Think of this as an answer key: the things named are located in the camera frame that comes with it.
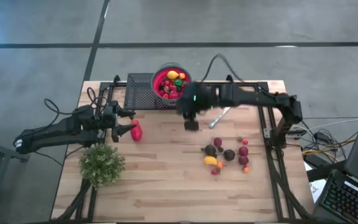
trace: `red pepper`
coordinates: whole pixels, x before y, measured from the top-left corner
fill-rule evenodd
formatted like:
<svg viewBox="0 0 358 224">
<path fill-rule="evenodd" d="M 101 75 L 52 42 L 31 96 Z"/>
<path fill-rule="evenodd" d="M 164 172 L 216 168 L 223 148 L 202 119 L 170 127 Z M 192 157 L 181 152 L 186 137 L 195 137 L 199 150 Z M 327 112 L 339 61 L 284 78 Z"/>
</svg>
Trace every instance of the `red pepper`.
<svg viewBox="0 0 358 224">
<path fill-rule="evenodd" d="M 131 121 L 131 124 L 136 125 L 136 127 L 131 129 L 132 139 L 134 141 L 140 141 L 140 139 L 142 138 L 143 131 L 142 131 L 142 128 L 140 127 L 139 121 L 134 119 Z"/>
</svg>

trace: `wooden table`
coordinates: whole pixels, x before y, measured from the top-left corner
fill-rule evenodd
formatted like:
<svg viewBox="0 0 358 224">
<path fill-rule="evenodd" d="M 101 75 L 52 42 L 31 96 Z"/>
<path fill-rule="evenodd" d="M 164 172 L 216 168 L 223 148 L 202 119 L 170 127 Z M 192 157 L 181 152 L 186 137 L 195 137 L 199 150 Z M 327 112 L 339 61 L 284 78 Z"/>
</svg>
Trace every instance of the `wooden table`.
<svg viewBox="0 0 358 224">
<path fill-rule="evenodd" d="M 79 106 L 89 104 L 86 89 L 98 92 L 100 82 L 85 82 Z M 271 92 L 285 92 L 283 81 L 268 81 Z M 125 88 L 115 87 L 113 99 L 122 106 Z M 232 108 L 214 127 L 212 122 L 222 109 L 208 111 L 198 116 L 200 131 L 187 132 L 183 118 L 174 111 L 136 111 L 143 137 L 135 143 L 130 134 L 113 143 L 126 157 L 126 170 L 120 181 L 98 189 L 94 211 L 96 222 L 252 222 L 276 221 L 273 193 L 260 128 L 257 107 Z M 274 109 L 275 119 L 282 117 Z M 129 119 L 120 119 L 128 124 Z M 249 165 L 251 172 L 244 174 L 237 159 L 225 162 L 221 175 L 210 174 L 212 168 L 203 164 L 201 148 L 214 137 L 223 140 L 223 148 L 238 150 L 238 136 L 249 140 Z M 67 153 L 78 145 L 68 147 Z M 314 208 L 308 178 L 298 147 L 284 149 L 291 191 L 300 203 L 312 212 Z M 78 157 L 82 151 L 66 159 L 53 208 L 52 218 L 58 217 L 78 193 L 81 175 Z M 84 205 L 84 216 L 88 211 Z M 281 192 L 285 217 L 287 209 Z"/>
</svg>

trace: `keyboard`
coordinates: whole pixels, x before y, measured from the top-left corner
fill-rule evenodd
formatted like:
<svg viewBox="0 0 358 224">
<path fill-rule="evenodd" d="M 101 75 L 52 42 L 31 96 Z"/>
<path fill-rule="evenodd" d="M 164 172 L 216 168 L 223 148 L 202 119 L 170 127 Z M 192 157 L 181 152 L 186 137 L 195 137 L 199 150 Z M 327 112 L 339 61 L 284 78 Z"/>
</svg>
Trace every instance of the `keyboard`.
<svg viewBox="0 0 358 224">
<path fill-rule="evenodd" d="M 332 178 L 321 205 L 348 222 L 358 223 L 358 187 Z"/>
</svg>

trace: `wooden tabletop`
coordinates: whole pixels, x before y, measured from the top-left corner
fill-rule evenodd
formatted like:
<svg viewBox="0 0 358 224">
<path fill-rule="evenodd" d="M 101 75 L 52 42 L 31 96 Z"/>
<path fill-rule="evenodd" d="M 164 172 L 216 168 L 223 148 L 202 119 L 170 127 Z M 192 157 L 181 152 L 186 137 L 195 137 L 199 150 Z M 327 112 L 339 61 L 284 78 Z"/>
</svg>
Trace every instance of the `wooden tabletop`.
<svg viewBox="0 0 358 224">
<path fill-rule="evenodd" d="M 267 82 L 271 92 L 285 92 L 283 81 Z M 99 84 L 84 83 L 79 106 L 90 103 L 86 89 L 90 86 L 98 92 Z M 125 88 L 114 88 L 113 99 L 121 106 L 124 97 Z M 257 107 L 232 108 L 214 129 L 209 129 L 208 124 L 221 112 L 222 109 L 214 109 L 198 116 L 200 131 L 192 133 L 185 131 L 183 118 L 175 111 L 136 111 L 135 118 L 143 129 L 141 142 L 135 143 L 129 133 L 123 135 L 119 143 L 113 143 L 111 138 L 106 140 L 125 156 L 126 170 L 116 184 L 98 189 L 94 221 L 276 221 Z M 281 114 L 278 110 L 274 113 L 278 123 Z M 129 122 L 126 118 L 119 120 L 120 124 Z M 204 155 L 200 149 L 211 144 L 213 138 L 220 137 L 223 148 L 238 151 L 238 136 L 249 140 L 250 173 L 242 172 L 236 157 L 225 162 L 221 175 L 211 175 L 212 167 L 203 164 Z M 297 144 L 291 139 L 288 142 Z M 77 147 L 70 145 L 67 153 Z M 300 149 L 288 146 L 284 151 L 291 191 L 307 211 L 312 212 L 314 204 Z M 64 212 L 80 189 L 78 157 L 81 153 L 72 154 L 64 163 L 52 218 Z M 84 216 L 88 211 L 89 194 Z M 284 214 L 287 214 L 282 192 L 281 201 Z"/>
</svg>

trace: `fruit bowl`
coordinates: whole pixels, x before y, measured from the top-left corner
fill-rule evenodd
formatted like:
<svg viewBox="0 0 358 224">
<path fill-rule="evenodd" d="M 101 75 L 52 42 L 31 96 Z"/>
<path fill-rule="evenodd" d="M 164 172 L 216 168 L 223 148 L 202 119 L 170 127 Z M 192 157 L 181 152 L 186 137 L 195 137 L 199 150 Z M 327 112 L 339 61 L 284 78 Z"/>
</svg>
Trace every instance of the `fruit bowl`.
<svg viewBox="0 0 358 224">
<path fill-rule="evenodd" d="M 189 73 L 177 63 L 163 64 L 154 73 L 151 85 L 153 92 L 168 106 L 175 105 L 185 85 L 191 82 Z"/>
</svg>

